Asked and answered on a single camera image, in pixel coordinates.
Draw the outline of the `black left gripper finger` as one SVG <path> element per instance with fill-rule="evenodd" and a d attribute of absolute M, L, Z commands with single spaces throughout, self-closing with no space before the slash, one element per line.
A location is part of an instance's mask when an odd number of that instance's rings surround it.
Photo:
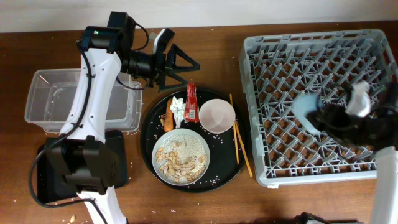
<path fill-rule="evenodd" d="M 169 50 L 169 67 L 173 72 L 193 72 L 200 64 L 189 57 L 179 46 L 172 44 Z"/>
<path fill-rule="evenodd" d="M 175 83 L 167 83 L 167 78 L 171 78 Z M 176 73 L 162 73 L 159 77 L 159 91 L 174 90 L 178 88 L 184 88 L 188 84 L 188 81 Z"/>

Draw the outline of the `light blue cup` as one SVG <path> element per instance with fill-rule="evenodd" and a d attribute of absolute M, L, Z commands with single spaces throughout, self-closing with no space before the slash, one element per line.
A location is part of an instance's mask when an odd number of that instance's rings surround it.
<path fill-rule="evenodd" d="M 302 94 L 294 99 L 292 112 L 304 129 L 310 134 L 320 134 L 320 131 L 306 118 L 306 115 L 322 107 L 323 103 L 316 94 Z"/>

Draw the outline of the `pink bowl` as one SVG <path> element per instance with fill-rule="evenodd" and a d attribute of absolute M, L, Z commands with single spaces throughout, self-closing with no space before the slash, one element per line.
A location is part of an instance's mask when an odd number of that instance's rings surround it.
<path fill-rule="evenodd" d="M 213 134 L 229 130 L 236 119 L 236 113 L 229 102 L 212 99 L 205 102 L 199 110 L 200 124 Z"/>

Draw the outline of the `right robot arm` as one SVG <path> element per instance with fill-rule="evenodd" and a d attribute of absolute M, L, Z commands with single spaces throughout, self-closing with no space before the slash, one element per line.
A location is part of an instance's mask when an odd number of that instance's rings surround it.
<path fill-rule="evenodd" d="M 317 130 L 341 145 L 371 146 L 376 155 L 377 183 L 371 223 L 397 223 L 397 83 L 390 83 L 384 98 L 363 117 L 348 114 L 340 105 L 319 105 L 304 113 Z"/>

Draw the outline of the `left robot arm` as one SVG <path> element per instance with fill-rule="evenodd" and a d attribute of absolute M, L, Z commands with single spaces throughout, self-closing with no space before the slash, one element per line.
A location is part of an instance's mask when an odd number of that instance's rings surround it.
<path fill-rule="evenodd" d="M 163 29 L 151 54 L 132 44 L 136 21 L 125 12 L 112 12 L 104 27 L 89 26 L 76 45 L 81 54 L 78 86 L 68 118 L 57 138 L 48 138 L 39 152 L 56 174 L 84 203 L 94 223 L 127 223 L 116 196 L 120 157 L 106 145 L 105 123 L 114 83 L 120 73 L 142 78 L 147 86 L 167 90 L 167 77 L 176 87 L 187 85 L 180 74 L 200 68 L 172 43 L 174 32 Z"/>

